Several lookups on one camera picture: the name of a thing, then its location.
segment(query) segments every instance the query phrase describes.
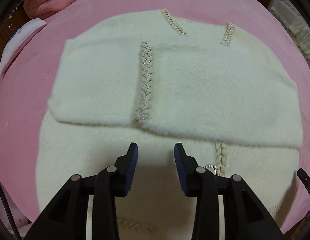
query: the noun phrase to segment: gold braided trim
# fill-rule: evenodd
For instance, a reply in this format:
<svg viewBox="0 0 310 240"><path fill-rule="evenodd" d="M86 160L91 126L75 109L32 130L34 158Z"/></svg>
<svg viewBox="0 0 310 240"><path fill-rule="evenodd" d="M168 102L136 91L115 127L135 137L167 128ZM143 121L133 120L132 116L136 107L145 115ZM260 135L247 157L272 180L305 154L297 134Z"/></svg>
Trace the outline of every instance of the gold braided trim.
<svg viewBox="0 0 310 240"><path fill-rule="evenodd" d="M138 108L135 110L134 120L138 123L146 122L150 108L151 87L153 80L153 51L150 42L142 42L141 58L141 93Z"/></svg>
<svg viewBox="0 0 310 240"><path fill-rule="evenodd" d="M187 35L186 31L182 29L174 20L173 16L167 11L167 9L162 9L163 14L165 15L167 21L170 25L180 34Z"/></svg>
<svg viewBox="0 0 310 240"><path fill-rule="evenodd" d="M270 213L270 215L272 217L274 217L277 214L277 212L279 211L279 209L281 208L281 206L282 206L282 203L276 205L275 207L272 207L272 208L268 209L268 212Z"/></svg>
<svg viewBox="0 0 310 240"><path fill-rule="evenodd" d="M125 229L130 229L134 230L136 232L140 233L154 233L157 230L157 227L153 224L150 223L145 223L145 222L139 222L135 221L132 219L126 219L126 218L118 218L117 219L118 226L125 228Z"/></svg>
<svg viewBox="0 0 310 240"><path fill-rule="evenodd" d="M230 44L234 29L235 29L235 25L233 23L227 24L226 32L225 32L223 40L222 40L222 44L224 46L228 46Z"/></svg>
<svg viewBox="0 0 310 240"><path fill-rule="evenodd" d="M216 167L218 170L218 176L225 176L227 152L226 144L223 142L215 142L216 148Z"/></svg>

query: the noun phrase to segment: bed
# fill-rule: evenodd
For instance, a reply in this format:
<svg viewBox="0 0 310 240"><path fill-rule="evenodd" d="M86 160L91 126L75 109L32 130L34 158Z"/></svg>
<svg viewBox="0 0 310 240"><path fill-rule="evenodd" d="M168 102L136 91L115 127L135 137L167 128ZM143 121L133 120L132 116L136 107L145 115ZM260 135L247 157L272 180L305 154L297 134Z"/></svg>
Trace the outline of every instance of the bed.
<svg viewBox="0 0 310 240"><path fill-rule="evenodd" d="M174 17L214 25L232 22L265 43L298 87L303 126L299 167L310 175L310 71L282 25L255 0L77 0L46 19L47 26L0 75L0 180L21 211L34 221L39 213L36 167L38 136L66 39L107 18L167 8ZM282 231L310 209L298 182Z"/></svg>

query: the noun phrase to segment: black cable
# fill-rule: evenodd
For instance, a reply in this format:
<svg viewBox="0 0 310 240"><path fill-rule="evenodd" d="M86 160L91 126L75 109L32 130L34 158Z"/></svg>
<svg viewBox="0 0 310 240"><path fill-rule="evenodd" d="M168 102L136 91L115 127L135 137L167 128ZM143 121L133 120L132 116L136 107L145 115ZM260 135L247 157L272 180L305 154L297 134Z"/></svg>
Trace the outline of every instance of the black cable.
<svg viewBox="0 0 310 240"><path fill-rule="evenodd" d="M15 235L11 234L8 231L8 229L5 227L1 219L0 219L0 239L1 240L16 240Z"/></svg>
<svg viewBox="0 0 310 240"><path fill-rule="evenodd" d="M11 228L12 228L12 230L13 230L16 238L17 238L17 240L22 240L22 238L21 238L21 236L19 234L18 228L16 226L16 223L15 223L15 221L13 219L13 215L11 213L11 210L10 210L7 198L5 196L5 193L4 193L4 190L2 189L1 184L0 184L0 198L1 198L1 201L2 201L2 203L4 205L4 208L5 208L8 220L10 222Z"/></svg>

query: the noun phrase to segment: pink pillow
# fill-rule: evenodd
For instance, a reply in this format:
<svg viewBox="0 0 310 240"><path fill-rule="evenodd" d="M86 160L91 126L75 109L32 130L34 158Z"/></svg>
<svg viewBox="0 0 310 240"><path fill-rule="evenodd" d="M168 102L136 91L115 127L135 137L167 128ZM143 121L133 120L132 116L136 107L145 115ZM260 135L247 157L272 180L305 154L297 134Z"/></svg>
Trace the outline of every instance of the pink pillow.
<svg viewBox="0 0 310 240"><path fill-rule="evenodd" d="M16 31L10 41L8 41L2 53L0 74L4 73L9 68L27 43L45 26L46 22L44 20L33 19Z"/></svg>

